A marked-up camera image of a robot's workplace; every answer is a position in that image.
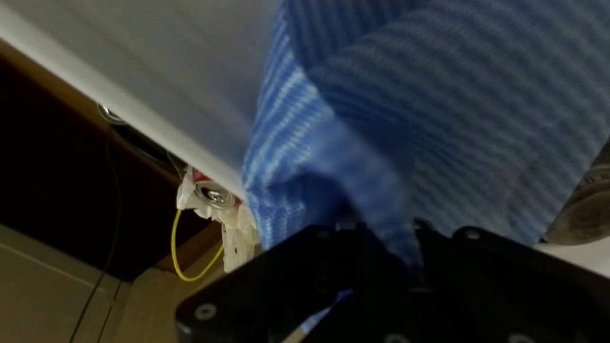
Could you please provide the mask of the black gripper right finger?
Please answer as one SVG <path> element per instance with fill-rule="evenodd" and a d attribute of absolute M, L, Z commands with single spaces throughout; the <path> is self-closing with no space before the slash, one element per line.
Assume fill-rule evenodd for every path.
<path fill-rule="evenodd" d="M 415 220 L 415 235 L 427 279 L 446 293 L 465 293 L 469 289 L 469 266 L 452 239 L 436 232 L 434 226 L 423 218 Z"/>

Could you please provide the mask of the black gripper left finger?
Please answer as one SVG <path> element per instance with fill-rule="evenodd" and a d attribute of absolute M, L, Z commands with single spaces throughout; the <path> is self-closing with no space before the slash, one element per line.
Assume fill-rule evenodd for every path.
<path fill-rule="evenodd" d="M 333 275 L 341 291 L 391 296 L 408 291 L 406 264 L 391 253 L 360 216 L 335 222 Z"/>

